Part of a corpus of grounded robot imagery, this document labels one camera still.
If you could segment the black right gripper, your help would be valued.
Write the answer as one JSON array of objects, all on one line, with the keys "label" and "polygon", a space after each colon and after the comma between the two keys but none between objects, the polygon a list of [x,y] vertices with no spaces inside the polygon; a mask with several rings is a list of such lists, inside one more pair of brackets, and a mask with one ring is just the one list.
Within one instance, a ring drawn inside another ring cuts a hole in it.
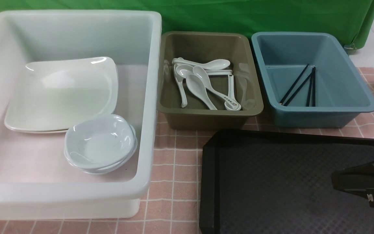
[{"label": "black right gripper", "polygon": [[367,200],[368,205],[374,208],[374,160],[335,170],[331,174],[331,185],[333,206],[349,194]]}]

